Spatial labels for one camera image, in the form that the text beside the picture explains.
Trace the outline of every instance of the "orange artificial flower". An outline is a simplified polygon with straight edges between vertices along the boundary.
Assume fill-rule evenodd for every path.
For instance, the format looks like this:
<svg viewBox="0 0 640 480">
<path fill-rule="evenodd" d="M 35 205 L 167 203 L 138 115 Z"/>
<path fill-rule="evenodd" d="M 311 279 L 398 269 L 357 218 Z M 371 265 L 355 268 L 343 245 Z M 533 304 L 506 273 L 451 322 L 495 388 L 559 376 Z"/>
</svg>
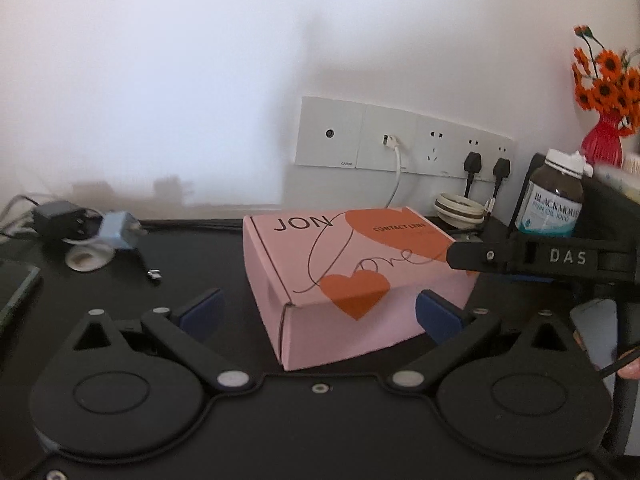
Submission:
<svg viewBox="0 0 640 480">
<path fill-rule="evenodd" d="M 631 105 L 631 129 L 635 131 L 640 128 L 640 105 L 635 103 Z"/>
<path fill-rule="evenodd" d="M 611 111 L 611 107 L 608 104 L 604 105 L 604 104 L 602 104 L 602 101 L 600 101 L 598 99 L 595 99 L 595 98 L 594 98 L 594 101 L 595 101 L 595 104 L 593 105 L 593 107 L 599 113 L 608 114 Z"/>
<path fill-rule="evenodd" d="M 633 131 L 631 128 L 620 128 L 618 130 L 618 136 L 619 137 L 628 137 L 629 135 L 633 135 L 635 133 L 635 131 Z"/>
<path fill-rule="evenodd" d="M 623 117 L 626 117 L 631 113 L 631 100 L 625 95 L 624 92 L 618 92 L 615 108 Z"/>
<path fill-rule="evenodd" d="M 591 29 L 588 25 L 578 25 L 574 27 L 574 33 L 576 36 L 592 36 Z"/>
<path fill-rule="evenodd" d="M 630 68 L 623 74 L 622 89 L 630 99 L 640 98 L 640 72 L 635 68 Z"/>
<path fill-rule="evenodd" d="M 596 104 L 593 98 L 593 91 L 582 88 L 581 86 L 575 89 L 575 101 L 583 110 L 593 110 Z"/>
<path fill-rule="evenodd" d="M 596 63 L 600 66 L 600 73 L 605 79 L 617 79 L 622 73 L 622 62 L 618 54 L 612 50 L 603 50 L 596 56 Z"/>
<path fill-rule="evenodd" d="M 582 74 L 582 72 L 580 72 L 580 69 L 575 63 L 572 63 L 571 70 L 574 71 L 574 81 L 576 87 L 582 87 L 582 78 L 584 77 L 584 75 Z"/>
<path fill-rule="evenodd" d="M 591 68 L 589 67 L 589 58 L 584 53 L 584 51 L 581 48 L 574 48 L 574 56 L 576 61 L 580 63 L 580 65 L 582 66 L 584 71 L 587 73 L 587 75 L 591 75 Z"/>
<path fill-rule="evenodd" d="M 593 97 L 597 102 L 601 102 L 603 107 L 611 108 L 616 105 L 618 89 L 612 82 L 596 79 L 593 82 Z"/>
</svg>

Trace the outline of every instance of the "black power adapter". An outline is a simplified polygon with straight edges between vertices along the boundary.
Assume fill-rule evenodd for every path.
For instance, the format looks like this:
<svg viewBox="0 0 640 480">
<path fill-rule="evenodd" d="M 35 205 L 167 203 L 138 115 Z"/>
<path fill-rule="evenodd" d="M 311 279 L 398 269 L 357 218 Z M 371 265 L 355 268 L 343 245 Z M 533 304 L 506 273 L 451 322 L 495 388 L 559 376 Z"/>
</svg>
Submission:
<svg viewBox="0 0 640 480">
<path fill-rule="evenodd" d="M 33 229 L 47 240 L 83 238 L 86 209 L 66 200 L 47 202 L 31 211 Z"/>
</svg>

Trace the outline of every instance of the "smartphone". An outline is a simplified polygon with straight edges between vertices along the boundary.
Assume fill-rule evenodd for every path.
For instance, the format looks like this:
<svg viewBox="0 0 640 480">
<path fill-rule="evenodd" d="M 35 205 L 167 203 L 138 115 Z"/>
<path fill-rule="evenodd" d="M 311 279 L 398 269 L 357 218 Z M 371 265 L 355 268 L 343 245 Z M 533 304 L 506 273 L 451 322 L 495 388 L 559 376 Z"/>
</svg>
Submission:
<svg viewBox="0 0 640 480">
<path fill-rule="evenodd" d="M 0 336 L 41 278 L 38 267 L 0 260 Z"/>
</svg>

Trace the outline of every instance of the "black power plug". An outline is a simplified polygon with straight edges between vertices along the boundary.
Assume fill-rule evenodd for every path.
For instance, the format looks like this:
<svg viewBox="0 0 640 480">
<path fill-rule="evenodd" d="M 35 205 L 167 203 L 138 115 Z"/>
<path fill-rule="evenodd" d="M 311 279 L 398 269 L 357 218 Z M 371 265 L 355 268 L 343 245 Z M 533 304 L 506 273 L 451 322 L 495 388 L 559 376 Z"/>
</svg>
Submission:
<svg viewBox="0 0 640 480">
<path fill-rule="evenodd" d="M 498 190 L 500 189 L 500 184 L 502 184 L 502 180 L 507 178 L 511 174 L 511 162 L 508 158 L 499 158 L 494 166 L 494 177 L 495 177 L 495 187 L 494 187 L 494 198 L 498 196 Z"/>
<path fill-rule="evenodd" d="M 471 184 L 473 184 L 476 174 L 482 170 L 482 155 L 476 152 L 469 152 L 465 159 L 465 171 L 466 171 L 466 189 L 465 198 L 469 198 L 469 190 L 471 190 Z"/>
</svg>

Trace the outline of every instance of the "blackmores label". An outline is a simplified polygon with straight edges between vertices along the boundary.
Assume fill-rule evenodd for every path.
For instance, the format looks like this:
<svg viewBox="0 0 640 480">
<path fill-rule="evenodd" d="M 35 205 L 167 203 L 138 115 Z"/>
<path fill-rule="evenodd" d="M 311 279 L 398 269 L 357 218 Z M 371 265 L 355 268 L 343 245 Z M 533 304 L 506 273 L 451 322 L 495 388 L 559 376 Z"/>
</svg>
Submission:
<svg viewBox="0 0 640 480">
<path fill-rule="evenodd" d="M 516 221 L 519 231 L 545 236 L 571 236 L 582 204 L 529 182 Z"/>
</svg>

